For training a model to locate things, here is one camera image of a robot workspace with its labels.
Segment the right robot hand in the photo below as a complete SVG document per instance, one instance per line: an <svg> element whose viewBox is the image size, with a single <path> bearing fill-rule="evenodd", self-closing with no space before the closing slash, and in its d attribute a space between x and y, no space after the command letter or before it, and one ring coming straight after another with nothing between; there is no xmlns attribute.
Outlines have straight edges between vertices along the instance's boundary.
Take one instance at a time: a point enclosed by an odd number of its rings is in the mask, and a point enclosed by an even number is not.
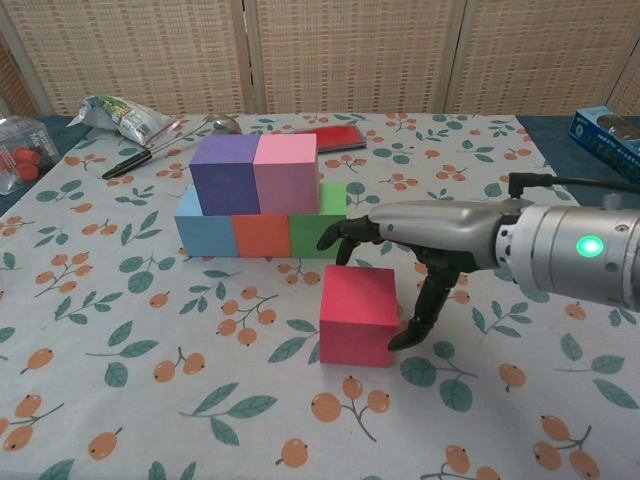
<svg viewBox="0 0 640 480"><path fill-rule="evenodd" d="M364 216L331 224L319 237L316 248L324 251L339 242L336 263L345 265L360 244L388 241L409 248L427 267L413 317L407 328L388 343L390 351L400 351L425 340L460 274L498 267L499 229L515 223L521 209L519 199L380 204Z"/></svg>

